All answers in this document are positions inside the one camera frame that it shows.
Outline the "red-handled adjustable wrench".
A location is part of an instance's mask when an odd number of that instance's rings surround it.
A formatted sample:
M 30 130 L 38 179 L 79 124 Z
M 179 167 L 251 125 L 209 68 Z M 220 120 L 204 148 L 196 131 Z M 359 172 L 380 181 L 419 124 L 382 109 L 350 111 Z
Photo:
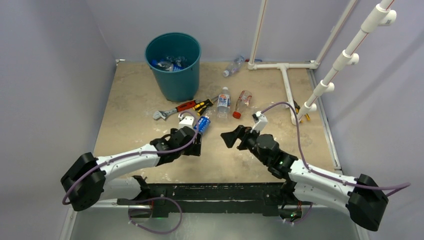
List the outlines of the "red-handled adjustable wrench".
M 194 107 L 198 103 L 200 103 L 200 100 L 199 99 L 195 99 L 195 100 L 191 100 L 191 101 L 182 103 L 182 104 L 178 105 L 177 107 L 174 107 L 174 108 L 172 108 L 170 110 L 166 110 L 166 111 L 157 110 L 153 114 L 152 118 L 154 120 L 156 120 L 156 121 L 159 120 L 159 119 L 162 119 L 162 120 L 165 121 L 170 115 L 173 115 L 175 113 L 179 113 L 179 112 L 188 110 L 188 109 Z

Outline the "teal plastic bin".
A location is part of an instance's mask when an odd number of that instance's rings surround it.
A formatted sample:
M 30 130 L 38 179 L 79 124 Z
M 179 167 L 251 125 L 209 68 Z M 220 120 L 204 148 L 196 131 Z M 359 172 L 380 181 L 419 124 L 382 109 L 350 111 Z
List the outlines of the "teal plastic bin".
M 200 43 L 182 32 L 159 35 L 147 45 L 145 60 L 168 101 L 194 99 L 200 85 L 201 53 Z

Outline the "clear bottle by back wall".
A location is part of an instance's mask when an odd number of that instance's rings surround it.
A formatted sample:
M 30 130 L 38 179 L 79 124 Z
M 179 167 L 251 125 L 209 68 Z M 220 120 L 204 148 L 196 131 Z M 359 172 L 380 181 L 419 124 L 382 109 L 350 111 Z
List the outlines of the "clear bottle by back wall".
M 245 62 L 245 60 L 246 59 L 242 55 L 237 56 L 225 68 L 225 70 L 222 72 L 222 75 L 224 77 L 229 77 L 229 76 L 234 75 L 236 72 L 238 72 L 240 70 L 240 68 L 242 67 L 242 65 Z

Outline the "clear bottle near pipe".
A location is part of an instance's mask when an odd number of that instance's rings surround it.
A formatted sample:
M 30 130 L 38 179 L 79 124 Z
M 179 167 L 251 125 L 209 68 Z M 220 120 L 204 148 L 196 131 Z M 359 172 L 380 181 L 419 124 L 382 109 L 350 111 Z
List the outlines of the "clear bottle near pipe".
M 269 107 L 271 107 L 271 109 L 268 110 L 265 114 L 268 114 L 269 112 L 271 112 L 271 113 L 284 113 L 287 110 L 288 110 L 289 114 L 291 113 L 290 107 L 287 104 L 284 104 L 284 103 L 278 104 L 278 101 L 277 102 L 268 101 L 268 102 L 256 105 L 251 109 L 251 112 L 254 114 L 256 112 L 261 112 L 265 109 L 268 109 Z

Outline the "yellow tool by pipe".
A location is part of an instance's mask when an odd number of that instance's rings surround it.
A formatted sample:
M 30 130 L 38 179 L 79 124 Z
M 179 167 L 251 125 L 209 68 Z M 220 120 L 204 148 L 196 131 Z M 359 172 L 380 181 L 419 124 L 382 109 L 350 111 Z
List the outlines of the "yellow tool by pipe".
M 304 111 L 302 109 L 302 106 L 300 106 L 296 101 L 294 101 L 294 108 L 295 108 L 295 112 L 296 112 L 297 115 L 304 116 L 307 121 L 311 120 L 309 113 L 307 111 Z

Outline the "yellow black handled screwdriver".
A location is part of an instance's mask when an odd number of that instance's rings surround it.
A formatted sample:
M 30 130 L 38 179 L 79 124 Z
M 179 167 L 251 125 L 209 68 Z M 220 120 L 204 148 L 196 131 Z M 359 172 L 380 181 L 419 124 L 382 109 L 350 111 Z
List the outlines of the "yellow black handled screwdriver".
M 203 100 L 199 103 L 197 103 L 192 109 L 197 113 L 198 116 L 202 116 L 208 107 L 212 107 L 214 105 L 214 102 L 218 100 L 218 95 L 212 98 L 208 98 L 206 100 Z

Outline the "red-cap clear bottle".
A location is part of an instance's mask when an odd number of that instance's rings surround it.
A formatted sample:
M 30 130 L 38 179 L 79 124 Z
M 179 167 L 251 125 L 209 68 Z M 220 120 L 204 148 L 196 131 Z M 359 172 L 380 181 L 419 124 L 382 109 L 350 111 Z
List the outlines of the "red-cap clear bottle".
M 235 105 L 235 109 L 232 113 L 232 116 L 235 119 L 240 119 L 243 112 L 249 107 L 251 99 L 252 99 L 252 93 L 248 90 L 243 90 L 237 101 L 236 101 L 236 105 Z

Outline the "small Pepsi bottle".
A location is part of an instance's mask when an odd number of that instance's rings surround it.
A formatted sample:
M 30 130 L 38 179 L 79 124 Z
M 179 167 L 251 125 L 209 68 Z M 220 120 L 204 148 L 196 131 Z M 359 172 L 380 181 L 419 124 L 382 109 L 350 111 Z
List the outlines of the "small Pepsi bottle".
M 167 60 L 158 61 L 158 60 L 153 59 L 151 61 L 151 64 L 156 69 L 161 70 L 161 71 L 165 71 L 165 72 L 178 72 L 178 71 L 183 70 L 183 69 L 178 69 L 177 67 L 174 67 L 174 65 L 170 61 L 167 61 Z
M 208 127 L 211 124 L 211 116 L 213 114 L 213 110 L 211 107 L 208 107 L 202 116 L 199 118 L 197 125 L 194 126 L 195 130 L 198 130 L 200 134 L 204 134 Z

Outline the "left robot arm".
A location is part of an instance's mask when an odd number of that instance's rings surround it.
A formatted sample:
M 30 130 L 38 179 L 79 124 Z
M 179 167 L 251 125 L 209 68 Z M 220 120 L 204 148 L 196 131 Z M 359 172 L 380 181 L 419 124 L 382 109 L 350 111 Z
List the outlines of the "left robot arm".
M 144 177 L 134 171 L 172 163 L 181 156 L 201 155 L 202 134 L 184 126 L 150 143 L 115 155 L 82 154 L 62 176 L 63 205 L 83 211 L 99 201 L 122 199 L 142 205 L 152 196 Z

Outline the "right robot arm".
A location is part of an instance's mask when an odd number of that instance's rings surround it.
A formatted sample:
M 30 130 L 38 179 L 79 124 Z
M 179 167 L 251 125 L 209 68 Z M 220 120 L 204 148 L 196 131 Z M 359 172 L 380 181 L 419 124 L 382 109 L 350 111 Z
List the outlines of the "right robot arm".
M 306 166 L 298 157 L 281 150 L 271 134 L 261 134 L 251 127 L 239 125 L 220 136 L 227 148 L 239 140 L 238 150 L 248 150 L 274 177 L 285 180 L 280 191 L 284 202 L 323 205 L 348 215 L 364 229 L 379 229 L 389 199 L 372 177 L 353 177 Z

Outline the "white-label clear bottle white cap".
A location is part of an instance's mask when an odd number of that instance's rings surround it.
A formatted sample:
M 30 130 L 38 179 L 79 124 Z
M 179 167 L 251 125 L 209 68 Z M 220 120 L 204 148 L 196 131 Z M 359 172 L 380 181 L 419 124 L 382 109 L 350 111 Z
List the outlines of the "white-label clear bottle white cap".
M 219 119 L 227 119 L 231 107 L 230 91 L 227 87 L 223 87 L 217 99 L 217 117 Z

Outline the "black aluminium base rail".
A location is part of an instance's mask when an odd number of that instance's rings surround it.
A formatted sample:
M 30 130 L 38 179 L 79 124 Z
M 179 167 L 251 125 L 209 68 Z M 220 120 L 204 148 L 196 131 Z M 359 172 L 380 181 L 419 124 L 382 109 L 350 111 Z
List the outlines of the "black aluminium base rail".
M 170 213 L 261 214 L 266 217 L 289 218 L 286 205 L 294 201 L 283 196 L 281 182 L 269 183 L 151 183 L 151 197 L 130 202 L 115 199 L 119 206 L 142 206 L 152 209 L 154 218 Z

